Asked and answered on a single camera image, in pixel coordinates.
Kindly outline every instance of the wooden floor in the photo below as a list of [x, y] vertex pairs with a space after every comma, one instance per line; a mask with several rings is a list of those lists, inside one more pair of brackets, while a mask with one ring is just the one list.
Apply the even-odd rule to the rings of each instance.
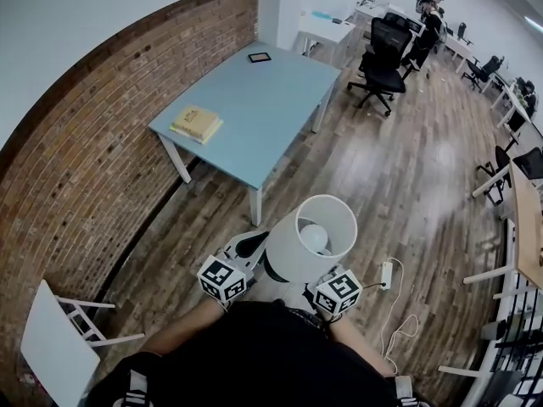
[[[358, 220], [358, 239], [344, 260], [362, 284], [379, 281], [381, 263], [392, 256], [406, 268], [391, 332], [409, 315], [421, 322], [415, 338], [401, 337], [391, 354], [402, 374], [437, 405], [453, 405], [465, 379], [442, 374], [439, 365], [469, 367], [479, 328], [490, 321], [495, 282], [462, 285], [462, 278], [495, 267], [501, 224], [484, 198], [471, 191], [484, 181], [475, 166], [493, 160], [505, 146], [495, 129], [491, 99], [455, 75], [449, 54], [431, 57], [425, 73], [412, 74], [407, 93], [392, 103], [385, 119], [374, 98], [357, 109], [361, 92], [347, 92], [358, 60], [341, 75], [318, 134], [309, 125], [296, 137], [264, 186], [263, 221], [271, 228], [309, 196], [328, 193], [343, 199]], [[182, 185], [132, 252], [107, 300], [120, 306], [111, 330], [151, 333], [200, 300], [195, 273], [207, 255], [230, 237], [254, 228], [245, 188], [207, 164]], [[350, 317], [379, 350], [379, 331], [395, 300], [392, 289], [363, 293]], [[297, 304], [299, 290], [259, 282], [249, 298], [285, 297]], [[406, 327], [412, 331], [414, 326]], [[140, 343], [103, 351], [100, 375], [135, 352]]]

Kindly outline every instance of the red brick wall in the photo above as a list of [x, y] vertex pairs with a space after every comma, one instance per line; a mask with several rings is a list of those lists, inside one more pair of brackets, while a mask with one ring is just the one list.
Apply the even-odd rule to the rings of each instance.
[[64, 74], [0, 153], [0, 389], [12, 402], [39, 281], [94, 298], [178, 177], [147, 124], [252, 42], [256, 17], [257, 0], [182, 0], [139, 20]]

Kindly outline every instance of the black office chair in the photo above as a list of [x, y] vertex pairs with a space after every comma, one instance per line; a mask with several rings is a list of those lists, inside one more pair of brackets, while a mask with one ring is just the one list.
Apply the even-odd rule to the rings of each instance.
[[[543, 178], [543, 153], [541, 152], [541, 149], [534, 148], [528, 153], [519, 155], [512, 161], [518, 166], [518, 168], [526, 175], [529, 180], [539, 180]], [[483, 170], [487, 175], [494, 176], [496, 173], [498, 173], [509, 164], [509, 155], [507, 155], [507, 153], [499, 146], [495, 147], [495, 162], [497, 166], [496, 169], [494, 169], [492, 163], [489, 162], [484, 166], [477, 166], [476, 170]], [[490, 199], [494, 206], [499, 205], [503, 202], [502, 191], [506, 183], [509, 188], [511, 188], [511, 177], [509, 174], [504, 175], [502, 179], [494, 184], [494, 186], [496, 186], [496, 188], [498, 189], [498, 193], [500, 194], [500, 200], [498, 200], [497, 202], [490, 196], [490, 189], [493, 186], [484, 191], [484, 195], [487, 196], [488, 199]]]
[[348, 90], [356, 86], [368, 91], [368, 94], [358, 104], [359, 109], [366, 100], [375, 95], [387, 108], [386, 116], [390, 116], [392, 110], [383, 94], [392, 97], [393, 93], [406, 91], [406, 84], [397, 70], [400, 68], [401, 57], [412, 36], [407, 23], [402, 25], [401, 21], [393, 18], [388, 17], [386, 20], [374, 18], [372, 20], [370, 47], [367, 47], [367, 52], [362, 56], [358, 67], [366, 77], [366, 84], [350, 82], [347, 85]]
[[483, 83], [486, 83], [490, 76], [500, 68], [501, 61], [497, 58], [497, 56], [492, 56], [489, 63], [482, 68], [479, 68], [476, 64], [470, 62], [469, 60], [467, 62], [467, 66], [469, 66], [472, 74], [469, 75], [467, 72], [464, 72], [462, 74], [462, 78], [466, 77], [472, 82], [473, 90], [475, 90], [475, 87], [478, 87], [479, 92], [482, 92], [483, 89], [481, 89], [481, 86], [479, 86], [479, 82], [482, 81]]

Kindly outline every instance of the lamp shade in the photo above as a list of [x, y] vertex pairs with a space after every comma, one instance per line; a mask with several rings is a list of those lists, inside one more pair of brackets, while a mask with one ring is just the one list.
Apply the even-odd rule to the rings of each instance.
[[[316, 253], [304, 243], [300, 231], [307, 224], [324, 228], [326, 251]], [[286, 281], [314, 282], [352, 249], [357, 230], [355, 215], [345, 202], [327, 194], [313, 196], [271, 229], [266, 243], [269, 265]]]

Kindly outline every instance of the light blue table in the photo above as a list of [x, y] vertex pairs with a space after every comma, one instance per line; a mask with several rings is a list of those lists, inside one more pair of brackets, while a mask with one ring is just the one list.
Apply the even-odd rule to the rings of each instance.
[[[271, 61], [252, 64], [251, 53]], [[298, 54], [253, 42], [202, 77], [166, 107], [155, 131], [185, 182], [190, 175], [176, 146], [247, 184], [251, 220], [260, 224], [262, 184], [316, 107], [317, 132], [339, 70]], [[188, 105], [218, 113], [224, 121], [205, 144], [170, 130]]]

